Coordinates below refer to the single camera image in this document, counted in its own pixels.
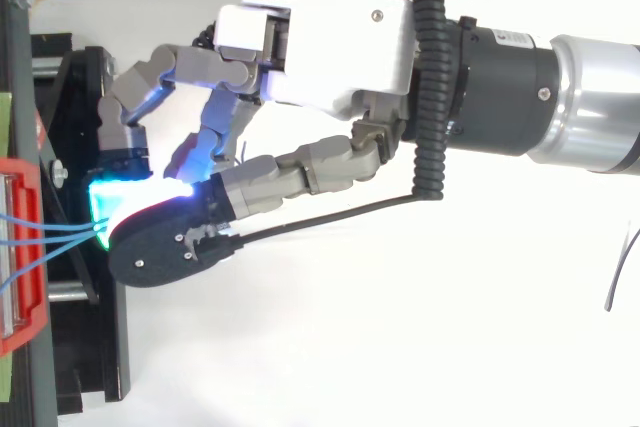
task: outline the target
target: blue wire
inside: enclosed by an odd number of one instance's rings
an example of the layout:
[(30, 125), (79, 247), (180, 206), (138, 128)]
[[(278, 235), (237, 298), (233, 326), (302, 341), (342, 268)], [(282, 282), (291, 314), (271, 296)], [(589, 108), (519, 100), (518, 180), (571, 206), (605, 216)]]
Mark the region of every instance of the blue wire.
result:
[(18, 279), (20, 276), (26, 274), (27, 272), (32, 271), (39, 265), (44, 264), (45, 262), (53, 259), (54, 257), (57, 257), (58, 255), (66, 252), (67, 250), (73, 249), (74, 247), (76, 247), (77, 245), (80, 245), (85, 240), (89, 240), (91, 237), (94, 237), (96, 234), (97, 232), (87, 232), (86, 234), (84, 234), (84, 237), (82, 237), (81, 239), (74, 240), (73, 242), (69, 242), (68, 244), (63, 245), (62, 247), (58, 247), (56, 250), (52, 250), (47, 255), (44, 255), (38, 260), (31, 262), (26, 267), (23, 267), (22, 269), (15, 271), (13, 274), (9, 276), (7, 280), (5, 280), (2, 283), (2, 285), (0, 285), (0, 295), (4, 294), (4, 292), (9, 288), (11, 283), (14, 282), (16, 279)]
[[(106, 229), (103, 227), (100, 230), (96, 230), (95, 232), (104, 232)], [(45, 237), (42, 239), (21, 239), (21, 240), (4, 240), (0, 239), (0, 245), (8, 245), (9, 247), (18, 247), (20, 245), (44, 245), (44, 244), (61, 244), (63, 242), (68, 242), (71, 240), (78, 240), (84, 238), (87, 232), (80, 232), (73, 235), (61, 235), (58, 237)]]
[(11, 215), (0, 214), (0, 219), (6, 220), (7, 222), (12, 222), (14, 224), (22, 225), (24, 227), (29, 227), (30, 229), (37, 230), (58, 230), (62, 232), (75, 232), (79, 230), (89, 230), (93, 229), (96, 225), (100, 225), (109, 219), (102, 219), (98, 222), (90, 222), (88, 224), (80, 224), (80, 225), (62, 225), (62, 224), (38, 224), (37, 222), (29, 222), (28, 220), (22, 220), (17, 217), (13, 217)]

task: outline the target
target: metal rod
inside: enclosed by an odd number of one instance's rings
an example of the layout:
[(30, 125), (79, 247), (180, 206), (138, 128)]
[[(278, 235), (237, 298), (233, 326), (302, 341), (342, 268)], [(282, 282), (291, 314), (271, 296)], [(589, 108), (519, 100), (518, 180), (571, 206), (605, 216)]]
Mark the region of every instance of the metal rod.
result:
[(89, 300), (79, 280), (50, 282), (49, 302), (77, 302)]
[[(60, 199), (58, 198), (56, 187), (53, 184), (53, 179), (51, 178), (51, 175), (49, 175), (49, 167), (51, 162), (55, 160), (56, 155), (53, 152), (51, 141), (49, 140), (49, 136), (46, 135), (42, 142), (42, 148), (40, 149), (40, 170), (42, 172), (42, 179), (44, 180), (44, 182), (42, 182), (42, 201), (47, 207), (47, 210), (51, 214), (55, 223), (67, 225), (69, 224), (69, 220), (67, 219), (67, 215), (65, 214), (62, 204), (60, 203)], [(82, 282), (82, 285), (84, 285), (84, 290), (89, 296), (89, 302), (93, 305), (98, 305), (98, 295), (93, 287), (91, 274), (89, 274), (87, 263), (85, 262), (80, 249), (78, 247), (74, 247), (69, 250), (68, 257), (71, 261), (71, 265), (73, 265), (73, 268), (76, 271), (78, 280)]]
[(51, 79), (58, 75), (62, 57), (40, 57), (31, 61), (34, 79)]
[[(0, 213), (9, 214), (11, 208), (11, 190), (7, 189), (6, 176), (0, 174)], [(11, 229), (6, 220), (0, 220), (0, 238), (10, 239)], [(12, 258), (9, 247), (0, 245), (0, 282), (6, 281), (11, 275)], [(13, 295), (15, 291), (8, 289), (0, 298), (0, 339), (13, 334)]]

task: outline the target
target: label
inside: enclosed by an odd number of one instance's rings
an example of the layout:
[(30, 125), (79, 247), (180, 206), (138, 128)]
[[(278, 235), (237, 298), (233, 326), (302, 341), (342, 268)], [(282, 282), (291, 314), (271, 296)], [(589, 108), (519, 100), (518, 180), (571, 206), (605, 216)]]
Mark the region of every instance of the label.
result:
[(509, 32), (508, 30), (491, 29), (496, 38), (496, 42), (500, 45), (509, 47), (520, 47), (521, 49), (533, 49), (533, 39), (528, 34), (520, 32)]
[(533, 37), (533, 43), (536, 44), (536, 49), (553, 50), (551, 42), (549, 42), (547, 39), (543, 39), (539, 35), (532, 35), (531, 37)]
[(9, 155), (9, 127), (11, 126), (11, 94), (0, 92), (0, 157)]
[(13, 368), (13, 355), (9, 352), (0, 357), (0, 403), (9, 402), (11, 399), (11, 369)]

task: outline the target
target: black cylindrical motor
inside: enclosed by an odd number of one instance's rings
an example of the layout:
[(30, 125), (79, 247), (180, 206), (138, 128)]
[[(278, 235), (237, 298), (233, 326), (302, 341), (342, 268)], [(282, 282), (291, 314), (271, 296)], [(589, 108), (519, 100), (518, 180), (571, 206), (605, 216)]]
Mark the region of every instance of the black cylindrical motor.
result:
[[(529, 156), (602, 173), (640, 173), (636, 46), (449, 23), (450, 147)], [(411, 140), (412, 125), (405, 133)]]

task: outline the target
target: red clamp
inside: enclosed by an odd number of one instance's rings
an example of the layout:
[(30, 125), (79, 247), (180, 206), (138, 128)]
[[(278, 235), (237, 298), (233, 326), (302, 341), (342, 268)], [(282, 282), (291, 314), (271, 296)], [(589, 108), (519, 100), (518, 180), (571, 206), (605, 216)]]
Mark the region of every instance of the red clamp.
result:
[[(8, 215), (30, 222), (42, 223), (40, 202), (40, 169), (37, 165), (21, 159), (0, 158), (0, 182), (4, 182), (5, 202)], [(13, 239), (36, 239), (42, 237), (42, 231), (31, 229), (18, 224), (7, 224)], [(44, 255), (42, 245), (26, 245), (7, 249), (10, 268), (5, 266), (4, 272), (11, 273), (22, 269)], [(0, 318), (0, 357), (16, 350), (18, 347), (33, 339), (47, 324), (47, 289), (45, 270), (42, 265), (20, 276), (13, 286), (0, 295), (0, 314), (11, 310), (12, 315)], [(10, 309), (8, 300), (4, 297), (10, 294)], [(5, 324), (12, 318), (12, 331), (7, 334)]]

